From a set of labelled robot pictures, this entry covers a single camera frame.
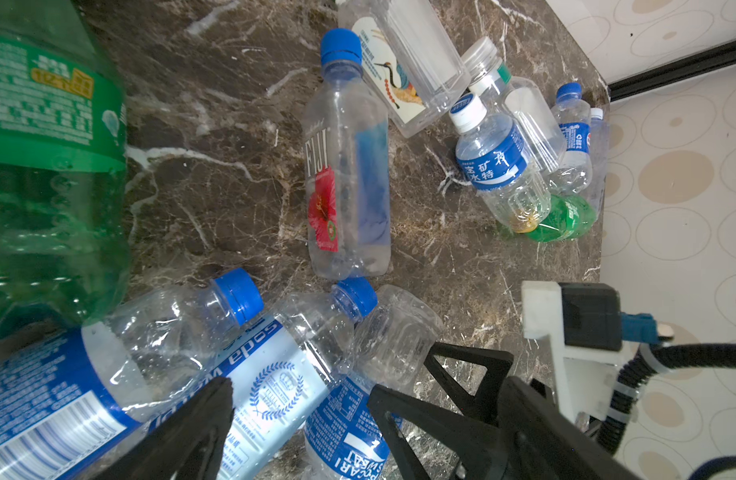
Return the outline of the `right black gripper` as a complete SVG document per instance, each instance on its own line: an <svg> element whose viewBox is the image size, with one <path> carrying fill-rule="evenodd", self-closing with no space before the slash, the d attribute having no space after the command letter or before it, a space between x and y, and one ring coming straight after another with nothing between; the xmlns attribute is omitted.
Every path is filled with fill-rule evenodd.
<svg viewBox="0 0 736 480"><path fill-rule="evenodd" d="M441 365L452 359L482 366L473 395ZM636 477L566 420L530 385L508 377L506 351L437 342L424 367L457 410L383 385L367 406L404 479L428 479L397 421L408 421L458 457L451 479L634 479Z"/></svg>

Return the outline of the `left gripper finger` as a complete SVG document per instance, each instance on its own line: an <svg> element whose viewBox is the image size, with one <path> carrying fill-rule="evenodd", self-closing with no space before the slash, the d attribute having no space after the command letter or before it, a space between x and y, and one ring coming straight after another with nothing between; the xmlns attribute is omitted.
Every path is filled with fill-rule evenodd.
<svg viewBox="0 0 736 480"><path fill-rule="evenodd" d="M212 379L100 479L215 479L232 425L232 382Z"/></svg>

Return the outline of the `Pocari Sweat bottle white cap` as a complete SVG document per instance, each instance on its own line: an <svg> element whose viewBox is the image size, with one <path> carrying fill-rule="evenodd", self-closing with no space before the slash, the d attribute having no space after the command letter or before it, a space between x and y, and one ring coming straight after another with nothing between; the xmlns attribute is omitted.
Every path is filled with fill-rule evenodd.
<svg viewBox="0 0 736 480"><path fill-rule="evenodd" d="M357 327L352 369L305 424L304 479L378 479L390 449L367 402L383 385L410 395L431 347L442 334L439 316L393 285Z"/></svg>

